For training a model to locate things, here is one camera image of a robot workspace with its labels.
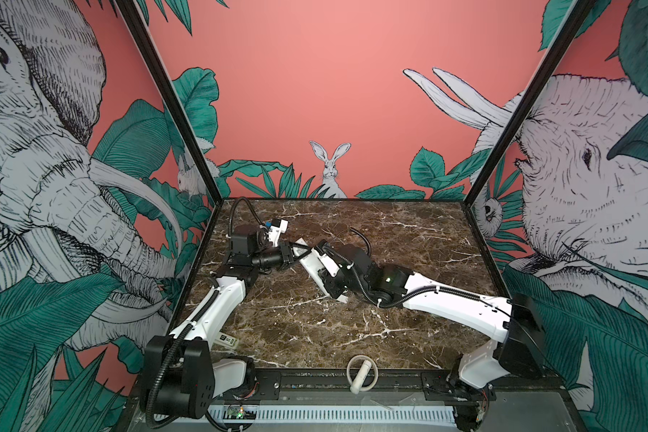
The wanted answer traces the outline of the white remote control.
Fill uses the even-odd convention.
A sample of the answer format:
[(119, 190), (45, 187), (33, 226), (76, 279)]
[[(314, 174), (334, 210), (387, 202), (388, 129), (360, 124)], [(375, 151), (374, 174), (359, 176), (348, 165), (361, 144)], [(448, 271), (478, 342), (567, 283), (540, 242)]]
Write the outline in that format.
[(315, 248), (311, 248), (309, 253), (298, 253), (297, 257), (302, 257), (299, 263), (303, 266), (305, 271), (308, 273), (308, 275), (311, 277), (313, 282), (316, 284), (316, 286), (324, 296), (336, 300), (337, 302), (348, 302), (347, 295), (344, 295), (343, 293), (333, 295), (326, 288), (324, 280), (321, 276), (321, 272), (324, 272), (325, 275), (329, 275), (329, 270), (327, 266), (325, 266), (325, 264), (321, 261), (322, 255), (320, 255), (320, 253)]

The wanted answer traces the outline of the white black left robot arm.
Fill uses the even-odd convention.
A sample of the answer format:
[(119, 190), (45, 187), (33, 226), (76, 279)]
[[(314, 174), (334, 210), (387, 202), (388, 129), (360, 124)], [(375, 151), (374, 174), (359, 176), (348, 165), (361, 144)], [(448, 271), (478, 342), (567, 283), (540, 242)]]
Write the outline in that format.
[(214, 362), (211, 347), (261, 273), (288, 268), (311, 253), (302, 242), (279, 239), (286, 225), (237, 227), (210, 293), (167, 336), (149, 342), (140, 378), (140, 409), (148, 428), (164, 428), (179, 418), (200, 419), (225, 392), (254, 391), (253, 360), (236, 356)]

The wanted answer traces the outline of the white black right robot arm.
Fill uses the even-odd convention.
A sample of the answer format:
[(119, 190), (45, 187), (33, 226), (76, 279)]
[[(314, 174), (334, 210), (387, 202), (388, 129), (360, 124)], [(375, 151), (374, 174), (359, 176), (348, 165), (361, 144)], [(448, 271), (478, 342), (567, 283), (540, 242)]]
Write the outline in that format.
[(315, 284), (338, 300), (354, 293), (379, 309), (422, 311), (474, 329), (488, 338), (460, 356), (448, 377), (482, 389), (506, 375), (538, 379), (545, 374), (545, 331), (532, 298), (469, 292), (396, 264), (377, 264), (365, 250), (339, 249), (322, 241), (302, 265)]

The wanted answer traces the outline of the white remote battery cover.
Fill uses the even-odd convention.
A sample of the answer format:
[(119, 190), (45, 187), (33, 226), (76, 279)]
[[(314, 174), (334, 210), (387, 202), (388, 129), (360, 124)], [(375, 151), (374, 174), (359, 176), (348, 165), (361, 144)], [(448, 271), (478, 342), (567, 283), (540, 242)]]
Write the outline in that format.
[(235, 349), (239, 345), (239, 340), (230, 335), (220, 332), (216, 337), (216, 339), (214, 340), (214, 343), (221, 347)]

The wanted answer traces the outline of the small green circuit board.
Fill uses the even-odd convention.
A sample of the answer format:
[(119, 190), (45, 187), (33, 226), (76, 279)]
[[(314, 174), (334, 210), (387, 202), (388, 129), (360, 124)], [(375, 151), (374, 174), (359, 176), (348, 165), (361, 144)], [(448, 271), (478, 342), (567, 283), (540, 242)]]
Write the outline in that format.
[(247, 421), (257, 418), (257, 409), (255, 407), (233, 405), (225, 409), (223, 419), (229, 421)]

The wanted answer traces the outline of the black left corner frame post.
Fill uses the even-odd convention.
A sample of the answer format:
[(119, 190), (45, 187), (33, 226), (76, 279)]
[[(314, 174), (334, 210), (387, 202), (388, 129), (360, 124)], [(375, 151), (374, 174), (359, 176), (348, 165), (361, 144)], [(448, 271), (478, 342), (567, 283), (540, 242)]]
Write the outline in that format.
[(142, 20), (143, 16), (140, 14), (139, 5), (136, 1), (128, 0), (117, 0), (115, 3), (160, 92), (167, 111), (178, 128), (183, 143), (187, 146), (190, 156), (194, 160), (212, 202), (221, 207), (223, 204), (221, 193), (206, 165), (206, 159), (200, 151), (185, 109), (180, 103), (175, 87), (149, 34), (147, 25)]

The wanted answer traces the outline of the black corner frame post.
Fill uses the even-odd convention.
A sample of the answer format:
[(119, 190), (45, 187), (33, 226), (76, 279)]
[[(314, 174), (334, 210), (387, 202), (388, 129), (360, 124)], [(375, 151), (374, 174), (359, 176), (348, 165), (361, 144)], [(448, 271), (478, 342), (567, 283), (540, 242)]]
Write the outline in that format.
[(474, 205), (478, 194), (485, 187), (494, 169), (502, 160), (510, 144), (515, 139), (518, 129), (522, 126), (523, 122), (525, 122), (527, 115), (544, 90), (547, 81), (554, 74), (563, 56), (569, 49), (572, 41), (575, 39), (577, 32), (595, 4), (596, 2), (594, 0), (578, 0), (572, 2), (554, 35), (554, 39), (552, 40), (545, 57), (543, 57), (535, 75), (532, 77), (524, 91), (515, 112), (509, 118), (500, 138), (497, 140), (489, 158), (480, 171), (477, 180), (464, 198), (464, 207)]
[(147, 25), (142, 20), (143, 16), (140, 14), (139, 5), (136, 1), (128, 0), (117, 0), (115, 3), (160, 92), (167, 111), (178, 128), (183, 143), (187, 146), (190, 156), (194, 160), (212, 202), (221, 207), (223, 204), (221, 193), (206, 165), (206, 159), (200, 151), (185, 109), (180, 103), (175, 87), (149, 34)]

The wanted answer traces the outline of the black right corner frame post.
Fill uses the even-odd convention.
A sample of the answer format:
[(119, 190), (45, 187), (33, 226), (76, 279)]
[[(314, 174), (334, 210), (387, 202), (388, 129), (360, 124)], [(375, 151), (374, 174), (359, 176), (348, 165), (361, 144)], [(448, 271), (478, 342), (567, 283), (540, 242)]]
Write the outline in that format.
[(500, 138), (497, 140), (489, 158), (480, 171), (477, 180), (464, 198), (464, 207), (474, 205), (478, 194), (485, 187), (494, 169), (502, 160), (510, 144), (515, 139), (518, 129), (522, 126), (523, 122), (525, 122), (527, 115), (544, 90), (547, 81), (554, 74), (563, 56), (569, 49), (572, 41), (575, 39), (577, 32), (595, 4), (596, 2), (594, 0), (578, 0), (572, 2), (554, 35), (554, 39), (552, 40), (545, 57), (543, 57), (535, 75), (532, 77), (524, 91), (515, 112), (509, 118)]

